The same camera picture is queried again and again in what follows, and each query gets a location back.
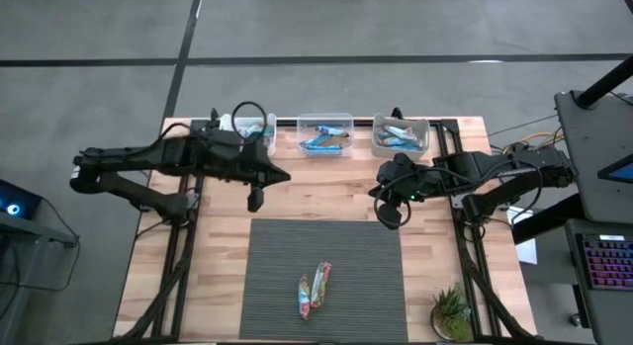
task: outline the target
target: keyboard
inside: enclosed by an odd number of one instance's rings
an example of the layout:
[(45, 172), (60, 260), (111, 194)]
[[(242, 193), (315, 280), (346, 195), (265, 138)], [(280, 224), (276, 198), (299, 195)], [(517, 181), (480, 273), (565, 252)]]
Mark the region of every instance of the keyboard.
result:
[(589, 287), (595, 290), (633, 291), (633, 238), (601, 240), (583, 235)]

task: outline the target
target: gray mat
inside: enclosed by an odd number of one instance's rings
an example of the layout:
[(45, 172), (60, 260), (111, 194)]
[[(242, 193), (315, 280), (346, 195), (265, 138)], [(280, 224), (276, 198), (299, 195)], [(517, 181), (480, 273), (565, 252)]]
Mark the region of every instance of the gray mat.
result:
[[(332, 264), (325, 304), (299, 316), (299, 279)], [(406, 342), (400, 237), (378, 222), (255, 219), (241, 339)]]

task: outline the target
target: wooden table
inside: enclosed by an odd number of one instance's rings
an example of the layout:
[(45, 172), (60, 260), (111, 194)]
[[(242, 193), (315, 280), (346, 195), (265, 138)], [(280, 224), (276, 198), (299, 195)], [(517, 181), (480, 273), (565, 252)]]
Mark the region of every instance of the wooden table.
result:
[[(455, 118), (463, 148), (490, 153), (481, 117)], [(167, 119), (188, 123), (189, 119)], [(181, 327), (181, 341), (237, 340), (253, 218), (376, 220), (373, 199), (367, 191), (376, 186), (378, 167), (386, 161), (372, 156), (369, 128), (356, 128), (350, 158), (303, 158), (296, 145), (296, 128), (279, 128), (277, 151), (272, 160), (292, 175), (292, 181), (265, 189), (261, 210), (246, 210), (249, 187), (208, 178), (201, 199), (189, 286)], [(184, 129), (174, 129), (174, 134)], [(430, 164), (439, 155), (436, 133), (419, 163)], [(150, 187), (163, 192), (178, 190), (179, 178), (151, 174)], [(484, 192), (496, 185), (489, 182)], [(403, 252), (407, 329), (409, 341), (438, 338), (429, 324), (433, 296), (462, 282), (454, 228), (446, 198), (411, 204), (412, 217), (400, 229)], [(502, 213), (496, 218), (505, 219)], [(139, 230), (159, 221), (151, 213), (142, 217)], [(169, 228), (160, 226), (137, 242), (115, 326), (115, 335), (130, 329), (155, 296), (163, 268)], [(519, 268), (512, 235), (506, 224), (487, 224), (484, 245), (493, 288), (510, 313), (535, 334), (527, 292)], [(478, 293), (482, 324), (487, 329), (485, 307)], [(170, 304), (166, 324), (170, 324)]]

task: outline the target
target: black pole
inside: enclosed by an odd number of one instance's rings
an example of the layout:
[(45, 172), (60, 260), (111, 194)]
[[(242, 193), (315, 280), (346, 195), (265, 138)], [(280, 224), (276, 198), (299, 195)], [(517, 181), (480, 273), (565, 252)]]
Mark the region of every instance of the black pole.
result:
[(617, 86), (624, 83), (624, 81), (631, 76), (633, 76), (633, 56), (625, 59), (622, 63), (618, 64), (617, 67), (606, 73), (604, 77), (593, 83), (592, 86), (577, 97), (576, 103), (583, 109), (593, 110), (595, 109), (593, 103), (617, 88)]

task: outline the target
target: gray floor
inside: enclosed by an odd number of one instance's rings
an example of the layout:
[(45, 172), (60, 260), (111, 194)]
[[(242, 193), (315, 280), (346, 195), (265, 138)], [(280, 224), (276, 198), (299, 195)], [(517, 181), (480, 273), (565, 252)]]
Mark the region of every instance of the gray floor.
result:
[[(191, 1), (0, 0), (0, 59), (175, 58)], [(191, 56), (617, 53), (631, 50), (631, 27), (623, 0), (204, 0)], [(553, 114), (556, 92), (583, 89), (616, 63), (188, 67), (175, 116), (226, 113), (243, 100), (278, 116), (398, 106), (481, 115), (496, 131)], [(138, 214), (114, 197), (73, 193), (71, 159), (89, 145), (155, 137), (172, 75), (173, 67), (0, 68), (0, 178), (53, 200), (84, 246), (70, 288), (32, 298), (19, 343), (110, 336)], [(549, 120), (492, 143), (557, 127)], [(572, 192), (547, 191), (538, 206)], [(571, 289), (529, 274), (539, 333), (590, 342), (566, 323)]]

